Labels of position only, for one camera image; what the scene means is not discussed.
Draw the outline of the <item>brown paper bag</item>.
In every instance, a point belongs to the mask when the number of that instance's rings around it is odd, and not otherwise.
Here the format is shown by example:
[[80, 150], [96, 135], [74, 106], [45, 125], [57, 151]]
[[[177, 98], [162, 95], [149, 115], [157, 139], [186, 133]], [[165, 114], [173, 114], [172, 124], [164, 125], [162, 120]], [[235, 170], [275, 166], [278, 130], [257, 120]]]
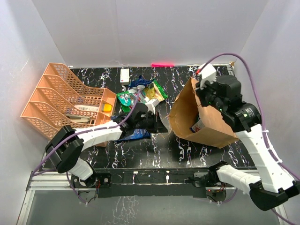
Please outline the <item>brown paper bag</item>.
[[[223, 148], [239, 139], [227, 125], [221, 113], [212, 106], [202, 107], [194, 88], [197, 80], [189, 78], [182, 91], [176, 97], [168, 121], [172, 131], [181, 139], [217, 148]], [[196, 133], [190, 131], [198, 119], [205, 128]]]

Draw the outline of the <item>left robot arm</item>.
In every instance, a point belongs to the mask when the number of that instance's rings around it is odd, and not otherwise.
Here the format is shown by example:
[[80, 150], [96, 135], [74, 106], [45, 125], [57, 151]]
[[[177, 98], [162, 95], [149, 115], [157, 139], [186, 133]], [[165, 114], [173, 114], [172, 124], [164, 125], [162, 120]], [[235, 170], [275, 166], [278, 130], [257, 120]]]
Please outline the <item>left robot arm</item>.
[[137, 103], [130, 112], [122, 113], [104, 124], [79, 129], [63, 126], [47, 144], [45, 152], [58, 173], [70, 173], [86, 187], [92, 187], [96, 184], [97, 173], [90, 163], [80, 158], [81, 152], [101, 143], [124, 139], [137, 129], [153, 134], [168, 131], [158, 112]]

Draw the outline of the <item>teal snack packet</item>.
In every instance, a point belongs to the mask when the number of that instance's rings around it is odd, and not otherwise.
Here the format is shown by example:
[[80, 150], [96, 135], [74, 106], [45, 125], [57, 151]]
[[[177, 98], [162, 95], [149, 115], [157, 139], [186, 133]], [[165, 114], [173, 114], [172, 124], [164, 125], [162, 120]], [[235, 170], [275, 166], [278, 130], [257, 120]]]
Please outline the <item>teal snack packet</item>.
[[137, 92], [122, 92], [117, 94], [117, 98], [124, 106], [133, 106], [137, 98]]

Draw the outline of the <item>blue cookie bag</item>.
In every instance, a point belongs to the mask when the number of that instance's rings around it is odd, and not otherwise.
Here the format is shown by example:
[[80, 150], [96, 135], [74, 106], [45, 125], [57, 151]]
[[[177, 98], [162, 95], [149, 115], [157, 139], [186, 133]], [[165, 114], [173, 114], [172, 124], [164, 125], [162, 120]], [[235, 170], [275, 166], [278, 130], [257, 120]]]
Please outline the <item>blue cookie bag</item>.
[[198, 119], [197, 122], [193, 126], [191, 126], [189, 129], [192, 133], [196, 133], [203, 128], [205, 128], [203, 121], [201, 119]]

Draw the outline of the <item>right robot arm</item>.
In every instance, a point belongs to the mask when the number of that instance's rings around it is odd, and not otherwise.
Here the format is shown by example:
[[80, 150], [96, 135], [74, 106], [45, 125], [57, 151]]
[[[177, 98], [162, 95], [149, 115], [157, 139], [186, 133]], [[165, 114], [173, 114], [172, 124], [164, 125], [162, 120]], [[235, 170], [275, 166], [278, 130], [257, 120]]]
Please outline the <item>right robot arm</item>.
[[241, 83], [235, 76], [200, 75], [195, 93], [203, 107], [212, 106], [221, 113], [224, 122], [246, 147], [259, 173], [253, 176], [220, 162], [209, 168], [212, 185], [228, 183], [242, 190], [263, 211], [299, 195], [299, 181], [280, 166], [272, 150], [265, 145], [267, 137], [262, 129], [261, 114], [253, 104], [242, 100]]

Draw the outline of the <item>green chips bag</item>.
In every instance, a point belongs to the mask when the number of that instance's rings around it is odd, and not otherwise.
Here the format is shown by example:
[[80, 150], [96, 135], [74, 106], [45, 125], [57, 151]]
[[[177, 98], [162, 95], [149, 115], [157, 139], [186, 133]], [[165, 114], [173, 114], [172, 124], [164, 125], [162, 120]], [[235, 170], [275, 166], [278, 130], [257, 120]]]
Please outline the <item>green chips bag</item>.
[[[124, 92], [138, 92], [136, 89], [128, 89]], [[166, 100], [168, 95], [165, 93], [164, 89], [158, 84], [156, 80], [153, 81], [149, 86], [141, 90], [140, 95], [138, 96], [138, 102], [147, 103], [151, 99], [158, 99], [159, 103]], [[131, 110], [133, 106], [124, 106], [121, 104], [123, 112], [127, 113]]]

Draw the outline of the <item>navy Kettle chips bag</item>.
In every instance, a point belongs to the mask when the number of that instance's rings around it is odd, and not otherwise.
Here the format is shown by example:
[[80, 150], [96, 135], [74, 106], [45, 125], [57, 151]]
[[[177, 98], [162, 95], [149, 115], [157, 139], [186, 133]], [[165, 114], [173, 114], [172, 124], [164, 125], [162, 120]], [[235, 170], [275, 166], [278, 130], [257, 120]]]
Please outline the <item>navy Kettle chips bag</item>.
[[122, 142], [122, 141], [134, 141], [134, 140], [140, 140], [140, 139], [150, 139], [151, 134], [146, 129], [135, 129], [133, 134], [130, 136], [121, 138], [116, 140], [116, 142]]

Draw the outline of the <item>dark blue snack bag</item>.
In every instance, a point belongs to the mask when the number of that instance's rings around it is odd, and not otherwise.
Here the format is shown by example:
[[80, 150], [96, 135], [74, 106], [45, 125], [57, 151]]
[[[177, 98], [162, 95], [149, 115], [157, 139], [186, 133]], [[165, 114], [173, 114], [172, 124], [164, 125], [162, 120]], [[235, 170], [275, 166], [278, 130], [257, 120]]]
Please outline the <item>dark blue snack bag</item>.
[[136, 89], [136, 90], [143, 90], [144, 88], [149, 86], [151, 83], [153, 83], [153, 81], [154, 81], [154, 79], [146, 80], [140, 75], [138, 78], [132, 80], [129, 83], [128, 88], [129, 89]]

